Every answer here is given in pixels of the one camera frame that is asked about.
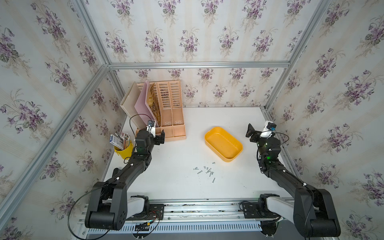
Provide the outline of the yellow plastic storage box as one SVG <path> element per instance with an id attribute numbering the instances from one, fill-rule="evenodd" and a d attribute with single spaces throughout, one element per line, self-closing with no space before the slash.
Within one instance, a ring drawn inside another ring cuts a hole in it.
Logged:
<path id="1" fill-rule="evenodd" d="M 224 162 L 232 162 L 243 151 L 242 143 L 221 127 L 213 127 L 205 136 L 206 145 Z"/>

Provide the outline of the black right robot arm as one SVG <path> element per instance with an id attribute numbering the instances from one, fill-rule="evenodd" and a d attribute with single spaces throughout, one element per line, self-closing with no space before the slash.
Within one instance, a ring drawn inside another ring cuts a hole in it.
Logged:
<path id="1" fill-rule="evenodd" d="M 257 131 L 249 124 L 246 137 L 257 144 L 261 173 L 288 192 L 293 201 L 284 200 L 276 194 L 261 194 L 257 203 L 240 203 L 244 217 L 266 219 L 262 224 L 266 235 L 274 234 L 278 220 L 284 218 L 293 223 L 305 239 L 339 237 L 341 227 L 331 194 L 302 181 L 280 162 L 282 143 L 275 137 L 276 127 L 274 122 L 266 121 L 263 130 Z"/>

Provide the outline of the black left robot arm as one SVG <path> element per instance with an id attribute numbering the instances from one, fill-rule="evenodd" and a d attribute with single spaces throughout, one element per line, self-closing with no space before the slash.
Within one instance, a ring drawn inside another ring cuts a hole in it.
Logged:
<path id="1" fill-rule="evenodd" d="M 128 197 L 127 190 L 149 167 L 155 145 L 165 143 L 165 132 L 153 135 L 140 130 L 128 163 L 105 182 L 97 182 L 91 191 L 85 226 L 90 229 L 120 230 L 125 221 L 135 215 L 146 217 L 150 212 L 146 196 Z"/>

